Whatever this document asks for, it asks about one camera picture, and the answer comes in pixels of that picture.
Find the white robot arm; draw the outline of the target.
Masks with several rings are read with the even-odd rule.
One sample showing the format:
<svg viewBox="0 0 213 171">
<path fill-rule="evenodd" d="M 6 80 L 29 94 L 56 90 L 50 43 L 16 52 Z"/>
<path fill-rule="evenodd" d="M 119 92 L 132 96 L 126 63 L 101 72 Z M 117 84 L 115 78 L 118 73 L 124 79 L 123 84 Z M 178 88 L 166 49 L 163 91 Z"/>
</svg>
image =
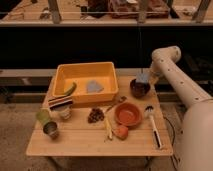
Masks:
<svg viewBox="0 0 213 171">
<path fill-rule="evenodd" d="M 164 75 L 187 108 L 178 171 L 213 171 L 213 96 L 176 65 L 178 46 L 155 49 L 151 58 L 149 80 L 156 83 Z"/>
</svg>

